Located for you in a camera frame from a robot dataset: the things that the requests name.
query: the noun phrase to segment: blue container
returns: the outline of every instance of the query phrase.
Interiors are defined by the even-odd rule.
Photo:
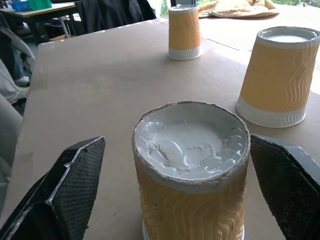
[[[29,1],[14,1],[11,3],[11,7],[17,12],[31,11],[29,7]]]

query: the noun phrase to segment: table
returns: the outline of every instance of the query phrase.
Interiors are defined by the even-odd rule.
[[[105,136],[96,201],[84,239],[141,240],[142,214],[131,136],[147,111],[183,100],[236,112],[247,64],[244,53],[204,39],[203,55],[168,58],[168,26],[146,21],[39,46],[1,221],[68,146]],[[301,146],[319,163],[320,95],[311,92],[305,120],[253,133]],[[249,162],[246,240],[284,240]]]
[[[203,37],[237,50],[252,50],[257,32],[278,26],[295,26],[320,31],[319,7],[278,5],[280,14],[248,18],[203,18],[200,25]]]
[[[51,8],[36,11],[17,12],[10,7],[0,8],[0,14],[4,15],[5,18],[18,20],[28,24],[35,39],[36,45],[44,42],[41,34],[38,31],[36,23],[69,15],[72,30],[75,31],[75,19],[73,14],[77,12],[78,11],[74,2],[52,3]]]

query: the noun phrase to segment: cup bottom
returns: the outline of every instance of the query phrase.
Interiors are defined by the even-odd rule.
[[[144,221],[142,221],[143,240],[150,240]],[[245,226],[243,225],[242,240],[245,240]]]
[[[202,55],[202,46],[197,46],[188,50],[176,50],[169,48],[168,56],[174,60],[191,60]]]
[[[249,105],[240,96],[235,108],[249,122],[267,128],[288,128],[301,123],[306,116],[306,107],[290,112],[271,112]]]

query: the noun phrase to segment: green container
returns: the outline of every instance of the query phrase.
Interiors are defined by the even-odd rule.
[[[50,0],[29,0],[31,10],[42,10],[52,8]]]

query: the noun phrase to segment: paper cup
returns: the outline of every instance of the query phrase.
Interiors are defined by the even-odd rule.
[[[232,113],[170,103],[135,126],[145,240],[241,240],[250,135]]]
[[[303,27],[272,27],[257,34],[238,112],[270,128],[296,125],[305,118],[320,33]]]
[[[169,57],[194,59],[202,54],[198,9],[196,5],[174,6],[169,10]]]

